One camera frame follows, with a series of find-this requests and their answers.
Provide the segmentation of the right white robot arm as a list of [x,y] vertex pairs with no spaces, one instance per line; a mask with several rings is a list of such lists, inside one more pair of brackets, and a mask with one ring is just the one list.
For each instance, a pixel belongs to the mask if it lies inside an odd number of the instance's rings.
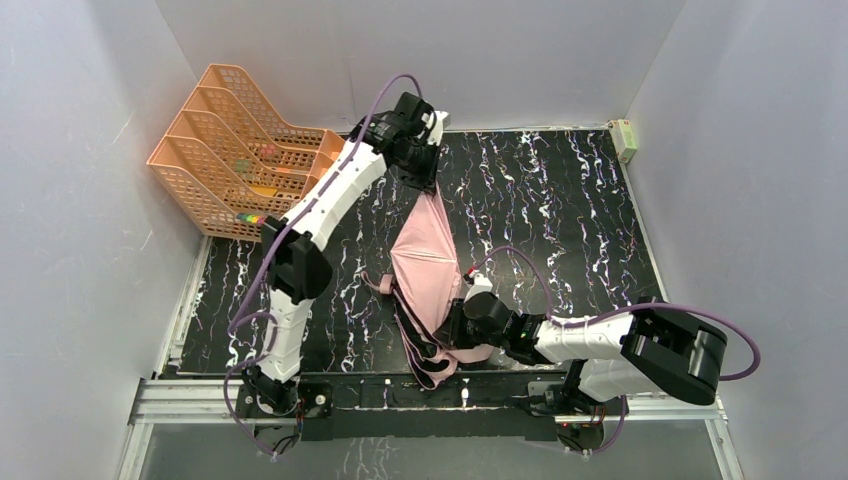
[[710,405],[727,346],[721,330],[664,303],[549,319],[514,311],[490,292],[455,301],[436,337],[455,351],[497,347],[524,365],[565,363],[562,394],[584,405],[656,392]]

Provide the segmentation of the pink and black folding umbrella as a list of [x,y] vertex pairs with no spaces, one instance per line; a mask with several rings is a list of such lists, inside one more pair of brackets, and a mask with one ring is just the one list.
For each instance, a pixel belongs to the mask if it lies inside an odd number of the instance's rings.
[[418,196],[390,249],[392,271],[373,282],[360,274],[374,292],[395,301],[408,365],[419,385],[434,390],[460,364],[488,359],[491,345],[452,347],[442,343],[437,330],[448,320],[453,301],[460,298],[459,261],[453,232],[439,190]]

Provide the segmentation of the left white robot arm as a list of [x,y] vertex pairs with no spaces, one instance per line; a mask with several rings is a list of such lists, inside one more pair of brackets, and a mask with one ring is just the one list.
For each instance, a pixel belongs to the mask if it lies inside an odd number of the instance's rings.
[[337,159],[316,185],[282,218],[261,226],[263,261],[259,279],[270,305],[263,347],[245,367],[247,397],[262,412],[285,416],[299,402],[296,376],[314,300],[331,284],[335,266],[325,255],[336,227],[374,182],[391,168],[407,185],[435,190],[439,150],[448,112],[405,92],[391,110],[362,118]]

